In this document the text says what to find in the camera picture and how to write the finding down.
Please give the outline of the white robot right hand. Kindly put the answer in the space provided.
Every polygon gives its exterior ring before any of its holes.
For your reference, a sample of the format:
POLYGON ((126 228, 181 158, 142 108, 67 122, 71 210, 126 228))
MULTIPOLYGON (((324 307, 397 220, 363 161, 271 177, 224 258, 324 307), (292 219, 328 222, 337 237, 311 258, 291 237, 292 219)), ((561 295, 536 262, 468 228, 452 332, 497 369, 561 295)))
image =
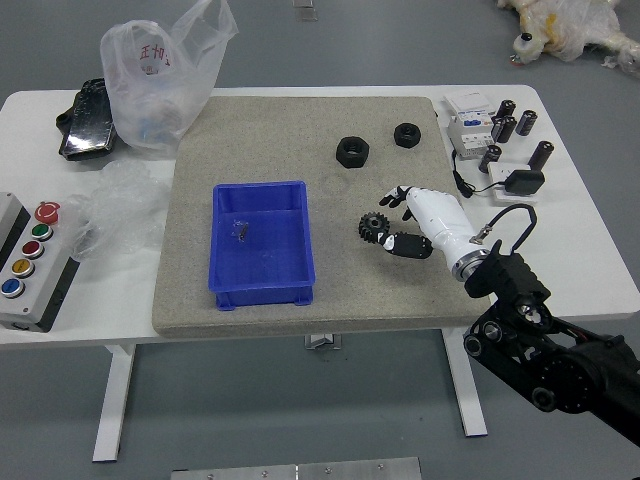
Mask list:
POLYGON ((403 201, 431 245, 444 253, 447 268, 459 281, 465 280, 489 251, 471 241, 475 231, 458 200, 443 193, 413 186, 398 186, 379 202, 395 208, 403 201))

